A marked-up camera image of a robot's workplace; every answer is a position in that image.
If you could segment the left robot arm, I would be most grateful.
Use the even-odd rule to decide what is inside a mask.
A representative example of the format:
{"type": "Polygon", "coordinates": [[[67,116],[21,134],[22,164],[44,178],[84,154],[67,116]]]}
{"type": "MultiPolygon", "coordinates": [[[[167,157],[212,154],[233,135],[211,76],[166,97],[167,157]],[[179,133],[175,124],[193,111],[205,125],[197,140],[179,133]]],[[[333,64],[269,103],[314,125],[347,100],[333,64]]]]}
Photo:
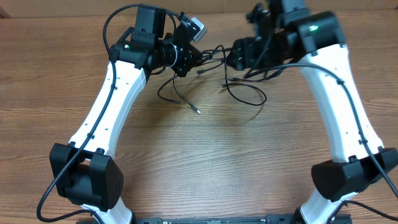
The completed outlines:
{"type": "Polygon", "coordinates": [[[149,77],[171,68],[184,77],[201,59],[195,43],[206,27],[197,18],[159,6],[138,4],[136,23],[113,45],[101,90],[67,144],[54,144],[50,189],[89,213],[96,223],[133,223],[122,198],[124,176],[115,163],[116,145],[133,102],[149,77]]]}

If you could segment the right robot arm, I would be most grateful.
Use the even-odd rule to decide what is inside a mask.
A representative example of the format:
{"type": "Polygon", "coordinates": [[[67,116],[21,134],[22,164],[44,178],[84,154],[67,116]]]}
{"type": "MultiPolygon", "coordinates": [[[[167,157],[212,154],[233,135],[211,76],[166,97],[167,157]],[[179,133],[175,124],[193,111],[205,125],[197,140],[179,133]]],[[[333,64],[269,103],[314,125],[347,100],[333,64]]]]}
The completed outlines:
{"type": "Polygon", "coordinates": [[[384,147],[368,120],[349,62],[349,50],[333,12],[310,12],[303,1],[256,4],[246,16],[254,37],[234,42],[226,63],[269,80],[297,67],[308,82],[330,142],[331,158],[311,169],[315,185],[295,213],[277,223],[351,223],[339,211],[397,166],[397,150],[384,147]]]}

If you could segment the black cable long tail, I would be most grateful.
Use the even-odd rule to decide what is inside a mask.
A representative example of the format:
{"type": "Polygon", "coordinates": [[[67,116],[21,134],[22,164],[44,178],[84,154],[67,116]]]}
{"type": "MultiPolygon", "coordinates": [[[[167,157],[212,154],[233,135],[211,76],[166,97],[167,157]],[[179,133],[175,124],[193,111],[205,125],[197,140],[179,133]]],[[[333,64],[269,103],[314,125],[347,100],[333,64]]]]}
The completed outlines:
{"type": "Polygon", "coordinates": [[[173,99],[169,99],[169,98],[165,98],[160,94],[160,91],[170,82],[172,82],[172,86],[174,88],[174,92],[178,95],[178,97],[183,100],[184,102],[186,102],[186,104],[188,104],[195,112],[197,112],[198,114],[201,114],[201,111],[195,106],[193,105],[191,102],[189,102],[188,100],[186,100],[177,90],[177,87],[175,85],[175,79],[178,78],[177,74],[174,74],[172,78],[170,78],[169,80],[167,80],[164,84],[162,84],[162,86],[158,89],[157,91],[157,96],[164,100],[164,101],[168,101],[171,103],[175,103],[175,104],[181,104],[181,102],[177,101],[177,100],[173,100],[173,99]]]}

